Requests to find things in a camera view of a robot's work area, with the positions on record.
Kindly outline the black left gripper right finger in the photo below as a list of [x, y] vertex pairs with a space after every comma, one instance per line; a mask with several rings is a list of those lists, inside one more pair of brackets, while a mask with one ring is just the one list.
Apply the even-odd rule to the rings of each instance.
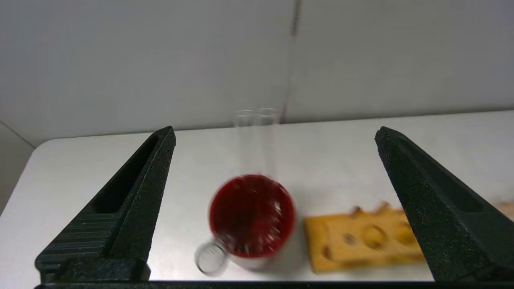
[[434, 280], [512, 282], [513, 221], [404, 134], [375, 143]]

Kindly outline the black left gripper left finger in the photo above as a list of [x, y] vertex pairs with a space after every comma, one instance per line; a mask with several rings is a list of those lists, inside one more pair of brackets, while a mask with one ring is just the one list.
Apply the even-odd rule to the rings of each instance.
[[152, 133], [35, 260], [41, 282], [147, 282], [176, 137]]

